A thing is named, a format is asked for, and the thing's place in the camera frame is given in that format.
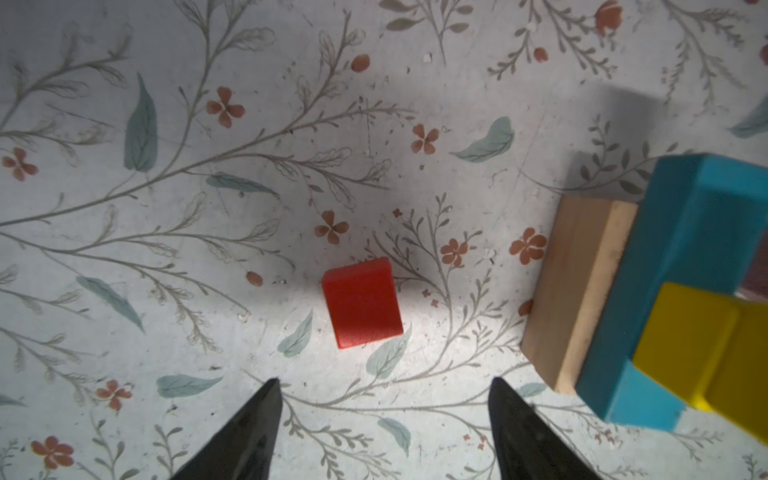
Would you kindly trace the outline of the teal rectangular block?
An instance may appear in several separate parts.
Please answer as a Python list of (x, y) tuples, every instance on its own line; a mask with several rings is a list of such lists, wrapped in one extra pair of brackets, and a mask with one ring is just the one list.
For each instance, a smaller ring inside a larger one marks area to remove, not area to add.
[(736, 291), (767, 228), (767, 170), (698, 153), (657, 161), (576, 383), (606, 423), (672, 431), (682, 400), (632, 363), (666, 282)]

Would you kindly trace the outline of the yellow cube red letter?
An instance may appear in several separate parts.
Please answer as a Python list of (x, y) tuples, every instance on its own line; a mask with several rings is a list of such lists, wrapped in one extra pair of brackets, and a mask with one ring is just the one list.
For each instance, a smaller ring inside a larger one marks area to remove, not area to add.
[(662, 285), (632, 363), (690, 407), (711, 411), (705, 394), (740, 317), (740, 301), (685, 285)]

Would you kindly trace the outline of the natural wood block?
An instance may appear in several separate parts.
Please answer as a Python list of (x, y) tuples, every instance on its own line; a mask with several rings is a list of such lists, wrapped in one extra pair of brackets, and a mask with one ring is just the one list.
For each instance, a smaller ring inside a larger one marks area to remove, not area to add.
[(624, 253), (638, 205), (561, 199), (521, 351), (552, 390), (575, 386)]

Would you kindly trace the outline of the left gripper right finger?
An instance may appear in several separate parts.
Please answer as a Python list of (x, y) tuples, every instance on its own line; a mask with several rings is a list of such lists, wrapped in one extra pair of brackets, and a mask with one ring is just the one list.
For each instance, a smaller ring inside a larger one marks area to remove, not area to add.
[(501, 377), (491, 383), (488, 410), (503, 480), (598, 477)]

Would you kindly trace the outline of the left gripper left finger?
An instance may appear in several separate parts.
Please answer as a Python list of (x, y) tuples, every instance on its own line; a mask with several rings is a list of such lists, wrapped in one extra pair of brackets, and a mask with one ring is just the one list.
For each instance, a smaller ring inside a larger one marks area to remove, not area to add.
[(172, 479), (268, 478), (282, 406), (279, 380), (270, 379)]

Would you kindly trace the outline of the small yellow cube block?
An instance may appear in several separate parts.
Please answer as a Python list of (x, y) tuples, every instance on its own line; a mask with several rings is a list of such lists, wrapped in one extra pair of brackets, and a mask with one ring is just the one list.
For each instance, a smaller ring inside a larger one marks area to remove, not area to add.
[(713, 411), (767, 442), (767, 305), (746, 303), (736, 317), (705, 398)]

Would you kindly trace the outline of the red cube block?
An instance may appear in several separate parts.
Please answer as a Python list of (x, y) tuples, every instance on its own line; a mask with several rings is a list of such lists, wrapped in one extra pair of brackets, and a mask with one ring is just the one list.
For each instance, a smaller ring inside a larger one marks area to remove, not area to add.
[(388, 258), (329, 270), (321, 285), (339, 349), (403, 334)]

